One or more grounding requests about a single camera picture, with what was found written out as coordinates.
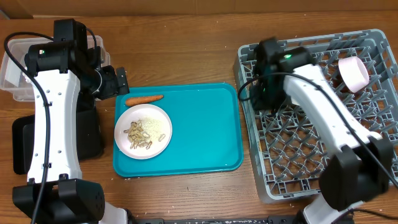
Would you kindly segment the pink plate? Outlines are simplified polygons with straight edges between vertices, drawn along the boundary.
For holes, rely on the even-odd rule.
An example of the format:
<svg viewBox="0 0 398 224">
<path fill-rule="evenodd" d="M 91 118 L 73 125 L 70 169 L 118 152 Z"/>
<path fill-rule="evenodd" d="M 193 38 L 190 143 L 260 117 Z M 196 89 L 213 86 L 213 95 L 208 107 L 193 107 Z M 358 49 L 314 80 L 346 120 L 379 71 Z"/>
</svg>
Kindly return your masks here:
<svg viewBox="0 0 398 224">
<path fill-rule="evenodd" d="M 130 142 L 127 139 L 127 134 L 124 134 L 125 129 L 129 129 L 132 121 L 137 121 L 144 118 L 154 118 L 164 122 L 168 126 L 168 133 L 162 142 L 158 142 L 149 150 L 144 148 L 130 149 Z M 158 156 L 169 145 L 172 137 L 172 123 L 167 113 L 158 106 L 151 104 L 143 104 L 133 106 L 121 114 L 116 121 L 114 129 L 114 140 L 119 150 L 126 156 L 133 159 L 150 159 Z"/>
</svg>

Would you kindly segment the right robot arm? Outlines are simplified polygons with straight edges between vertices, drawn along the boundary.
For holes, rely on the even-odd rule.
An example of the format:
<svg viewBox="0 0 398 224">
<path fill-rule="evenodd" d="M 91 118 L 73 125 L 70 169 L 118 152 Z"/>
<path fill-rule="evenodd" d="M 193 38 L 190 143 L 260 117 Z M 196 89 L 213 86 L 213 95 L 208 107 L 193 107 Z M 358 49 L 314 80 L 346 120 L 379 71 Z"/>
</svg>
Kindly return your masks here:
<svg viewBox="0 0 398 224">
<path fill-rule="evenodd" d="M 358 206 L 397 184 L 391 166 L 394 146 L 366 129 L 331 89 L 321 67 L 304 47 L 284 51 L 275 38 L 254 48 L 254 110 L 276 113 L 286 98 L 303 109 L 324 142 L 330 161 L 319 177 L 320 194 L 296 223 L 337 223 Z"/>
</svg>

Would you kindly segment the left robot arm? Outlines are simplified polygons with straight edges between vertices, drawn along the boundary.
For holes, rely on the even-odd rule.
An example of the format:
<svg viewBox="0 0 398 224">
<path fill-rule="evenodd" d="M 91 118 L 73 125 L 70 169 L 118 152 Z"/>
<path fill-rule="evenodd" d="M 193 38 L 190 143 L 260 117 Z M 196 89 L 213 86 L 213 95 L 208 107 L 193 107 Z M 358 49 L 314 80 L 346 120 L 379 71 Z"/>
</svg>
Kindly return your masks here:
<svg viewBox="0 0 398 224">
<path fill-rule="evenodd" d="M 12 201 L 32 223 L 134 223 L 132 213 L 108 203 L 100 184 L 84 180 L 76 143 L 76 112 L 96 100 L 129 93 L 123 68 L 101 66 L 91 30 L 56 20 L 47 43 L 29 47 L 19 68 L 35 93 L 34 150 L 27 183 Z"/>
</svg>

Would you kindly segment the pink bowl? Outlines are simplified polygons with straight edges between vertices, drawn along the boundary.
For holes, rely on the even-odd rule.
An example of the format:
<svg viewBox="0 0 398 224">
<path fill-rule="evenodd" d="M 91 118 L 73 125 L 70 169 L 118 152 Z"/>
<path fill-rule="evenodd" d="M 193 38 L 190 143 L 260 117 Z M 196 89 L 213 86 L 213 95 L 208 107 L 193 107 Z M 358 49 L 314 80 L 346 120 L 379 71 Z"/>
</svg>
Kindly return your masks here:
<svg viewBox="0 0 398 224">
<path fill-rule="evenodd" d="M 338 70 L 348 89 L 356 93 L 369 84 L 369 74 L 363 61 L 352 56 L 338 61 Z"/>
</svg>

